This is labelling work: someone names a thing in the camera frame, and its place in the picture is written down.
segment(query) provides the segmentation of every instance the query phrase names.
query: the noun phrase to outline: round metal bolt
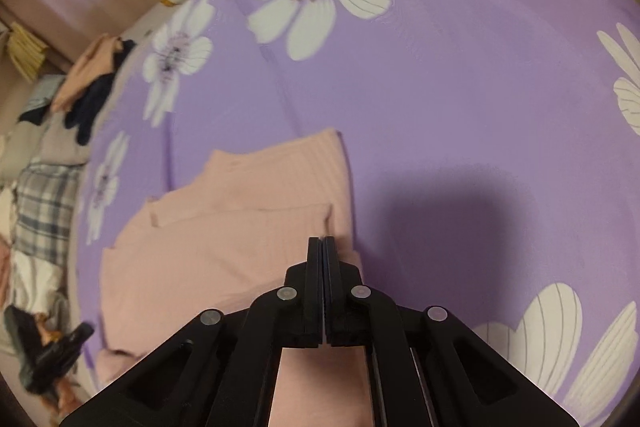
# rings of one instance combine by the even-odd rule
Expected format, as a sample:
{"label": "round metal bolt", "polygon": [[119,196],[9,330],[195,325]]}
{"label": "round metal bolt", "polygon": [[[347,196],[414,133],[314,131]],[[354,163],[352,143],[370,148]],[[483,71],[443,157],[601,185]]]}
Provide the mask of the round metal bolt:
{"label": "round metal bolt", "polygon": [[202,314],[200,315],[200,322],[205,326],[213,326],[214,324],[218,324],[221,318],[222,315],[220,315],[220,312],[217,312],[215,310],[207,310],[205,312],[202,312]]}
{"label": "round metal bolt", "polygon": [[295,288],[292,288],[290,286],[283,286],[278,290],[278,293],[276,295],[278,296],[278,299],[282,301],[290,301],[291,299],[296,298],[298,292]]}
{"label": "round metal bolt", "polygon": [[441,308],[440,306],[433,306],[429,308],[429,310],[427,311],[427,315],[432,321],[436,322],[442,322],[449,316],[446,309]]}
{"label": "round metal bolt", "polygon": [[371,289],[368,286],[354,286],[351,288],[351,295],[357,299],[366,299],[371,295]]}

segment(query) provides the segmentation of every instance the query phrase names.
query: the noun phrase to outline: mattress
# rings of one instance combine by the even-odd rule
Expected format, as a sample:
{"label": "mattress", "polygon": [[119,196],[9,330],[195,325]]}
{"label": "mattress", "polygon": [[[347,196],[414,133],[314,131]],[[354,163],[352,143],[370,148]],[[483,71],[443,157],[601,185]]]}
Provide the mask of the mattress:
{"label": "mattress", "polygon": [[102,249],[146,198],[215,149],[334,127],[366,282],[447,307],[599,425],[638,370],[638,36],[633,0],[188,1],[94,137],[76,220],[88,364]]}

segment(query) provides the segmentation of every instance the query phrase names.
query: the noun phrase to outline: plaid shirt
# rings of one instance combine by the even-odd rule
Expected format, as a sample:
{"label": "plaid shirt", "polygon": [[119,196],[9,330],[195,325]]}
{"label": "plaid shirt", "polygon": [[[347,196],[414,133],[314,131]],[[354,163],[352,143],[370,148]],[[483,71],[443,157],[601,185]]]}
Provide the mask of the plaid shirt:
{"label": "plaid shirt", "polygon": [[81,166],[33,163],[21,172],[15,189],[16,250],[66,266],[81,169]]}

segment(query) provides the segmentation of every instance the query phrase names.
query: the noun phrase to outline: white garment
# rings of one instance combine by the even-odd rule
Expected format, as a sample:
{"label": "white garment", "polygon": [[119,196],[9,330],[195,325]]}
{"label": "white garment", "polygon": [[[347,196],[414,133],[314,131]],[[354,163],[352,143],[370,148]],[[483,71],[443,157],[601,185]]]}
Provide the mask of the white garment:
{"label": "white garment", "polygon": [[60,266],[13,250],[9,302],[32,314],[50,315],[60,298],[63,275]]}

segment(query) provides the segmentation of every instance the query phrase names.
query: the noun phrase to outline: floor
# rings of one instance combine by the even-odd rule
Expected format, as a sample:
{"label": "floor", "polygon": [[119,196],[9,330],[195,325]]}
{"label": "floor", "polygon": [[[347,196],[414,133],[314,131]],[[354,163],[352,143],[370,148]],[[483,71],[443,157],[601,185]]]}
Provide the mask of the floor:
{"label": "floor", "polygon": [[[126,35],[126,38],[141,37],[142,35]],[[11,129],[20,110],[29,98],[32,86],[21,79],[10,61],[4,57],[0,59],[0,134]],[[48,417],[37,399],[27,395],[17,380],[17,360],[0,354],[0,372],[11,387],[18,401],[27,410],[38,427],[48,426]]]}

